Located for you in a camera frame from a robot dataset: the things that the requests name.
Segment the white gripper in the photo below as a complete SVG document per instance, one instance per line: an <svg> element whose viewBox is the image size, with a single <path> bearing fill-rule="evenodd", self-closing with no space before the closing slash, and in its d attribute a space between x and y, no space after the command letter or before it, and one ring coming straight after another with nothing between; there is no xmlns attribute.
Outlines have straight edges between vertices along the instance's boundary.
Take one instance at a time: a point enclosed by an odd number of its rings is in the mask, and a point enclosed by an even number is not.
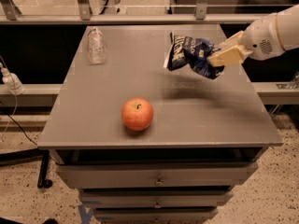
<svg viewBox="0 0 299 224"><path fill-rule="evenodd" d="M221 42L206 59L213 67L220 67L240 65L249 56L264 61L283 53L278 38L277 13L273 13L254 21L245 32L239 31Z"/></svg>

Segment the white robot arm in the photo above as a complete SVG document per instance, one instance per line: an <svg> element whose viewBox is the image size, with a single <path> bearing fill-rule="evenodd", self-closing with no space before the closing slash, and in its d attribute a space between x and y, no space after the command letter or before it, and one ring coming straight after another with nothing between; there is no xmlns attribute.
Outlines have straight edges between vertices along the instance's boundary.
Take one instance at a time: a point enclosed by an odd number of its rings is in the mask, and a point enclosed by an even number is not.
<svg viewBox="0 0 299 224"><path fill-rule="evenodd" d="M207 57L214 67L242 64L247 58L264 61L299 47L299 5L254 21L230 36Z"/></svg>

